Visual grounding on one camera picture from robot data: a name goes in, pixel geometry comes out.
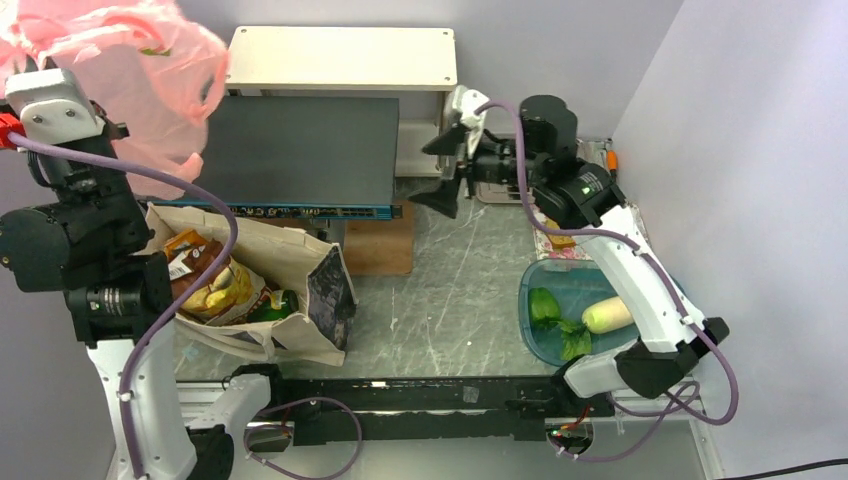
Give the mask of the green pepper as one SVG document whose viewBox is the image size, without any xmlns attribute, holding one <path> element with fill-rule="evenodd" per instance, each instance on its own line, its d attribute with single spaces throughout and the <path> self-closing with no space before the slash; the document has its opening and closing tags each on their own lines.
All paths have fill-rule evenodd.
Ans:
<svg viewBox="0 0 848 480">
<path fill-rule="evenodd" d="M 530 323 L 538 328 L 550 328 L 562 318 L 557 299 L 550 290 L 544 287 L 529 290 L 528 312 Z"/>
</svg>

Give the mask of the beige canvas tote bag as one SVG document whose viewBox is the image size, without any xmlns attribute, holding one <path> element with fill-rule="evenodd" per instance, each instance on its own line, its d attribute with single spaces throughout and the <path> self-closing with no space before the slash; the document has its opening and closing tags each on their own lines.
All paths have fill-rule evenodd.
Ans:
<svg viewBox="0 0 848 480">
<path fill-rule="evenodd" d="M 262 279 L 298 296 L 288 317 L 232 326 L 203 325 L 178 314 L 180 334 L 218 351 L 253 362 L 304 360 L 343 365 L 358 305 L 342 249 L 306 231 L 247 218 L 237 221 L 234 259 Z"/>
</svg>

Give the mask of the white radish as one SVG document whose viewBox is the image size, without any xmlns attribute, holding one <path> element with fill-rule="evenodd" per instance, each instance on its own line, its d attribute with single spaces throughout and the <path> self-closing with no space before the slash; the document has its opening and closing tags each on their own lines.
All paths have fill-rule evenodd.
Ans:
<svg viewBox="0 0 848 480">
<path fill-rule="evenodd" d="M 634 324 L 634 319 L 620 297 L 599 301 L 584 310 L 581 321 L 596 335 L 610 333 Z"/>
</svg>

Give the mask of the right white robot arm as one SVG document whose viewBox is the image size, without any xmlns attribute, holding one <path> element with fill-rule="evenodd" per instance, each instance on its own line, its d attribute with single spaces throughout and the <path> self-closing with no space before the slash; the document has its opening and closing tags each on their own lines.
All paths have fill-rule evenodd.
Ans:
<svg viewBox="0 0 848 480">
<path fill-rule="evenodd" d="M 413 201 L 452 218 L 462 191 L 479 184 L 513 186 L 531 219 L 554 221 L 606 276 L 634 319 L 637 337 L 567 362 L 562 381 L 550 391 L 557 411 L 574 415 L 590 397 L 622 389 L 660 396 L 728 337 L 728 325 L 688 300 L 654 256 L 611 174 L 579 156 L 578 120 L 561 98 L 524 99 L 512 113 L 515 135 L 508 139 L 486 131 L 494 107 L 483 93 L 465 87 L 448 96 L 447 128 L 423 147 L 448 163 L 440 185 Z"/>
</svg>

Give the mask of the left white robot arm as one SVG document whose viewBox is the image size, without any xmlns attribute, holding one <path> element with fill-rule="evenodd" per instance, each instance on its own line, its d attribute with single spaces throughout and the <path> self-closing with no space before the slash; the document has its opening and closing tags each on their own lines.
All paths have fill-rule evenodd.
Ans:
<svg viewBox="0 0 848 480">
<path fill-rule="evenodd" d="M 1 144 L 24 149 L 52 204 L 5 213 L 1 263 L 28 293 L 59 292 L 74 332 L 97 368 L 109 405 L 119 479 L 227 479 L 255 414 L 279 417 L 286 390 L 267 366 L 239 372 L 231 390 L 185 424 L 166 367 L 175 312 L 163 253 L 131 191 L 133 166 L 117 160 L 105 125 L 60 147 L 31 141 L 21 121 L 1 117 Z"/>
</svg>

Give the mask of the pink plastic grocery bag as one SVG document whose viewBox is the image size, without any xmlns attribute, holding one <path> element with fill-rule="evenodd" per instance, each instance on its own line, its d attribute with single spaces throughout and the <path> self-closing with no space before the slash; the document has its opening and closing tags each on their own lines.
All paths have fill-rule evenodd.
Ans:
<svg viewBox="0 0 848 480">
<path fill-rule="evenodd" d="M 120 160 L 186 182 L 199 177 L 229 55 L 176 2 L 4 1 L 3 89 L 28 59 L 72 72 L 108 120 L 126 125 L 128 136 L 112 143 Z"/>
</svg>

